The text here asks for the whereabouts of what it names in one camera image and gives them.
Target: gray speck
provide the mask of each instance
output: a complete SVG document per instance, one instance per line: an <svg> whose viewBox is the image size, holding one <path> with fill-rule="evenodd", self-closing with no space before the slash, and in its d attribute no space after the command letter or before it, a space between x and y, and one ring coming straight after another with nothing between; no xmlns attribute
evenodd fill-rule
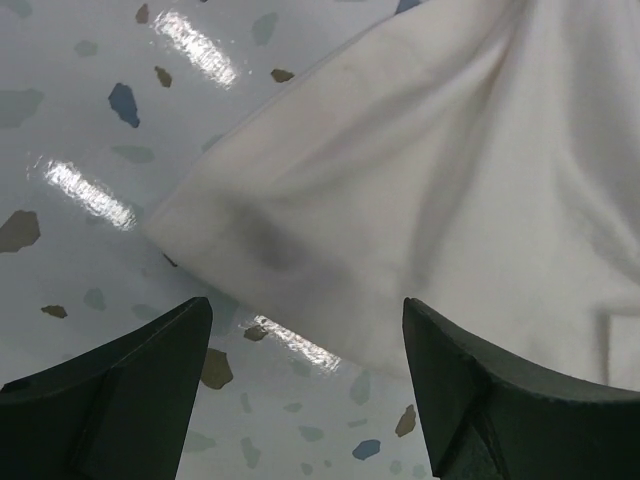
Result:
<svg viewBox="0 0 640 480"><path fill-rule="evenodd" d="M278 14L276 12L267 13L253 22L251 35L256 45L264 46L269 43L276 29L276 23L278 23Z"/></svg>
<svg viewBox="0 0 640 480"><path fill-rule="evenodd" d="M211 147L213 147L213 144L216 143L218 140L220 140L222 137L224 137L224 135L221 134L221 133L218 133L218 134L214 135L213 137L211 137L206 142L204 142L202 144L202 147L201 147L202 148L202 153L206 152Z"/></svg>
<svg viewBox="0 0 640 480"><path fill-rule="evenodd" d="M153 150L149 147L138 145L116 145L111 147L111 151L131 163L149 163L156 159Z"/></svg>
<svg viewBox="0 0 640 480"><path fill-rule="evenodd" d="M300 435L302 435L302 438L307 442L317 442L324 438L324 432L316 427L301 426L298 427L298 430L300 430Z"/></svg>
<svg viewBox="0 0 640 480"><path fill-rule="evenodd" d="M402 463L400 463L400 460L394 460L391 462L389 471L394 475L400 475L400 472L402 472Z"/></svg>
<svg viewBox="0 0 640 480"><path fill-rule="evenodd" d="M0 253L15 253L40 238L36 212L17 210L0 227Z"/></svg>
<svg viewBox="0 0 640 480"><path fill-rule="evenodd" d="M244 331L244 338L252 342L259 342L269 334L269 331L262 325L254 325Z"/></svg>
<svg viewBox="0 0 640 480"><path fill-rule="evenodd" d="M303 362L297 358L292 358L290 362L291 368L293 368L293 373L296 375L300 375L301 377L308 377L311 375L311 366L307 362Z"/></svg>
<svg viewBox="0 0 640 480"><path fill-rule="evenodd" d="M136 22L144 25L149 21L149 5L143 3L142 6L136 12Z"/></svg>
<svg viewBox="0 0 640 480"><path fill-rule="evenodd" d="M38 111L44 93L28 90L0 90L0 128L18 128Z"/></svg>
<svg viewBox="0 0 640 480"><path fill-rule="evenodd" d="M295 75L288 70L274 68L271 71L271 77L276 81L276 83L286 83L295 77Z"/></svg>
<svg viewBox="0 0 640 480"><path fill-rule="evenodd" d="M98 44L95 42L90 42L89 40L80 40L76 43L76 46L73 47L79 57L93 57L98 54Z"/></svg>
<svg viewBox="0 0 640 480"><path fill-rule="evenodd" d="M361 427L362 425L366 425L368 420L363 418L362 420L354 420L353 422L347 422L349 428Z"/></svg>
<svg viewBox="0 0 640 480"><path fill-rule="evenodd" d="M104 301L104 294L99 288L91 288L87 290L83 298L84 304L94 310L103 312L107 309L107 305Z"/></svg>
<svg viewBox="0 0 640 480"><path fill-rule="evenodd" d="M240 395L240 404L242 405L242 411L244 413L253 412L253 410L251 408L251 404L249 403L249 394L248 393L243 393L243 394Z"/></svg>
<svg viewBox="0 0 640 480"><path fill-rule="evenodd" d="M297 413L302 409L302 404L299 402L290 403L289 405L285 405L284 408L289 413Z"/></svg>
<svg viewBox="0 0 640 480"><path fill-rule="evenodd" d="M33 13L33 8L27 0L0 0L0 7L7 7L23 19Z"/></svg>
<svg viewBox="0 0 640 480"><path fill-rule="evenodd" d="M424 465L416 465L413 467L413 476L415 478L427 478L427 471L424 468Z"/></svg>
<svg viewBox="0 0 640 480"><path fill-rule="evenodd" d="M356 405L364 405L369 401L370 396L371 373L368 370L363 370L351 384L349 398L351 398Z"/></svg>
<svg viewBox="0 0 640 480"><path fill-rule="evenodd" d="M158 310L149 305L145 305L144 303L139 303L138 305L134 305L131 307L131 311L133 314L140 320L144 322L149 322L151 320L155 320L160 315L162 315Z"/></svg>
<svg viewBox="0 0 640 480"><path fill-rule="evenodd" d="M260 461L260 454L262 452L253 446L249 437L245 437L240 440L240 446L242 447L244 459L247 461L247 467L253 470L258 465L258 462Z"/></svg>
<svg viewBox="0 0 640 480"><path fill-rule="evenodd" d="M182 451L185 453L204 452L216 446L216 441L201 433L189 430Z"/></svg>

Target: gray stain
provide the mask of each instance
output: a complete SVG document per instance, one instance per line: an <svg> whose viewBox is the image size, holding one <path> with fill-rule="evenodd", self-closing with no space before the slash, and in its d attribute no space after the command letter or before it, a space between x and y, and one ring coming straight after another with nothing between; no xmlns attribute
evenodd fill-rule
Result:
<svg viewBox="0 0 640 480"><path fill-rule="evenodd" d="M356 405L364 405L369 401L370 396L371 373L368 370L363 370L351 384L349 398L351 398Z"/></svg>
<svg viewBox="0 0 640 480"><path fill-rule="evenodd" d="M289 412L289 413L297 413L302 409L302 404L299 402L296 403L290 403L289 405L285 405L284 407L282 407L285 409L285 411Z"/></svg>
<svg viewBox="0 0 640 480"><path fill-rule="evenodd" d="M214 390L220 390L233 380L233 372L231 372L231 366L229 365L225 352L221 352L215 348L209 348L207 350L200 380L207 387L213 388Z"/></svg>
<svg viewBox="0 0 640 480"><path fill-rule="evenodd" d="M22 19L33 13L33 8L27 0L0 0L0 7L8 8Z"/></svg>
<svg viewBox="0 0 640 480"><path fill-rule="evenodd" d="M216 446L216 441L201 433L189 430L182 451L185 453L204 452Z"/></svg>
<svg viewBox="0 0 640 480"><path fill-rule="evenodd" d="M269 43L276 29L276 23L278 23L278 14L276 12L267 13L253 22L251 35L256 45L264 46Z"/></svg>
<svg viewBox="0 0 640 480"><path fill-rule="evenodd" d="M249 403L249 394L248 393L242 393L240 395L240 404L242 405L242 411L244 413L251 413L253 412L253 409L251 408L251 404Z"/></svg>
<svg viewBox="0 0 640 480"><path fill-rule="evenodd" d="M18 128L38 111L44 93L28 90L0 90L0 128Z"/></svg>
<svg viewBox="0 0 640 480"><path fill-rule="evenodd" d="M143 322L155 320L160 315L162 315L159 310L156 310L155 308L150 307L149 305L146 305L144 303L139 303L132 306L131 311L138 319L142 320Z"/></svg>
<svg viewBox="0 0 640 480"><path fill-rule="evenodd" d="M111 147L111 151L134 164L149 163L156 159L153 150L139 145L116 145Z"/></svg>
<svg viewBox="0 0 640 480"><path fill-rule="evenodd" d="M17 210L0 227L0 253L15 253L30 247L40 238L36 212Z"/></svg>
<svg viewBox="0 0 640 480"><path fill-rule="evenodd" d="M82 300L86 306L93 308L94 310L103 312L107 309L107 305L104 301L104 294L99 288L91 288L87 290L87 293L84 294L84 298Z"/></svg>
<svg viewBox="0 0 640 480"><path fill-rule="evenodd" d="M79 57L93 57L98 54L98 44L89 40L81 40L73 47Z"/></svg>
<svg viewBox="0 0 640 480"><path fill-rule="evenodd" d="M247 462L247 467L253 470L258 466L262 452L253 446L253 442L249 437L240 440L240 446L242 447L242 455L244 455L244 459Z"/></svg>
<svg viewBox="0 0 640 480"><path fill-rule="evenodd" d="M302 435L302 438L304 438L307 442L317 442L318 440L322 440L324 438L324 432L316 427L300 426L298 427L298 430L300 431L300 435Z"/></svg>

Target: terrazzo pattern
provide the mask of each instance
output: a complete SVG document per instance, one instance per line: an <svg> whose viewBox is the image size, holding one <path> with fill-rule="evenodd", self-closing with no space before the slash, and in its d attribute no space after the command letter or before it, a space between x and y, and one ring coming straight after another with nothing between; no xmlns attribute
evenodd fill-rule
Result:
<svg viewBox="0 0 640 480"><path fill-rule="evenodd" d="M406 381L245 309L139 232L226 132L414 5L0 0L0 384L207 296L179 480L431 478Z"/></svg>

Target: white fabric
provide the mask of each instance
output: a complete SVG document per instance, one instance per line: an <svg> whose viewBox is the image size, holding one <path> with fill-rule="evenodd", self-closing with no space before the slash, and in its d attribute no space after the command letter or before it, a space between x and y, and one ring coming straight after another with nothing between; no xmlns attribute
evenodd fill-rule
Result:
<svg viewBox="0 0 640 480"><path fill-rule="evenodd" d="M640 300L639 22L637 0L429 0L225 137L146 231L371 368L406 374L418 297L606 381L611 305Z"/></svg>

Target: glossy surface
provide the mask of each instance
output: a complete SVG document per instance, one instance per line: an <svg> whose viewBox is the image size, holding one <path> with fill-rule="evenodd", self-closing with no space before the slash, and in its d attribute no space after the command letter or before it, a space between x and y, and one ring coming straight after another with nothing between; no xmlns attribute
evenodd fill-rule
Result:
<svg viewBox="0 0 640 480"><path fill-rule="evenodd" d="M291 74L397 7L0 0L0 383L207 295L224 381L200 385L178 478L430 478L409 383L238 307L138 231Z"/></svg>

